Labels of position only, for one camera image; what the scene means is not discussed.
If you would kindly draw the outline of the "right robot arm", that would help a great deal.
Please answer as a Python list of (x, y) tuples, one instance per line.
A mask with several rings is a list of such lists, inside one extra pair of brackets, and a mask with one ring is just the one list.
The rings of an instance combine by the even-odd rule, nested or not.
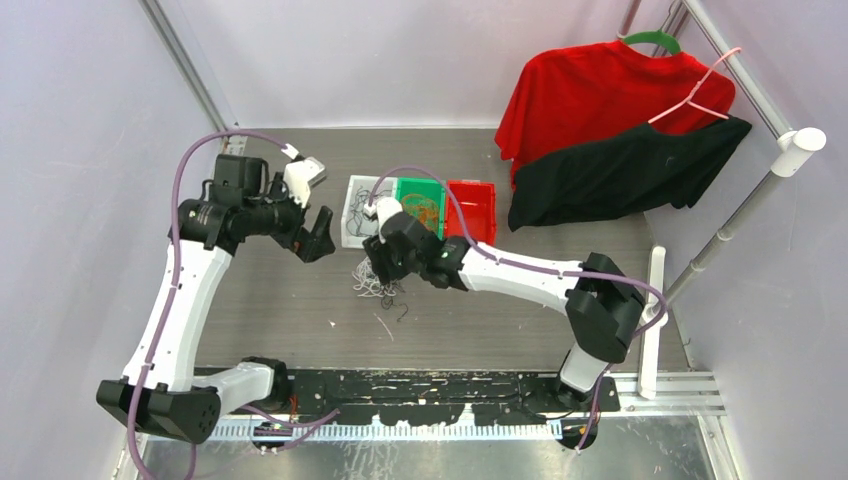
[(498, 293), (563, 314), (574, 344), (554, 393), (571, 411), (590, 402), (603, 371), (626, 358), (645, 306), (634, 280), (599, 253), (583, 261), (517, 255), (463, 236), (441, 239), (406, 213), (383, 221), (363, 246), (383, 285), (415, 274), (438, 289)]

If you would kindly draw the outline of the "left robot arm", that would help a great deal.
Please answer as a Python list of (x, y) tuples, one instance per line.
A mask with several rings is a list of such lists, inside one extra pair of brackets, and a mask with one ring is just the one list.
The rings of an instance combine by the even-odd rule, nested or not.
[(215, 292), (247, 238), (267, 236), (304, 263), (334, 253), (330, 208), (320, 208), (313, 228), (304, 226), (312, 190), (325, 178), (313, 157), (298, 155), (271, 174), (261, 158), (219, 155), (203, 196), (177, 208), (148, 325), (121, 377), (100, 383), (97, 404), (132, 433), (190, 444), (206, 441), (222, 416), (244, 406), (288, 407), (293, 387), (284, 362), (249, 356), (199, 376), (195, 360)]

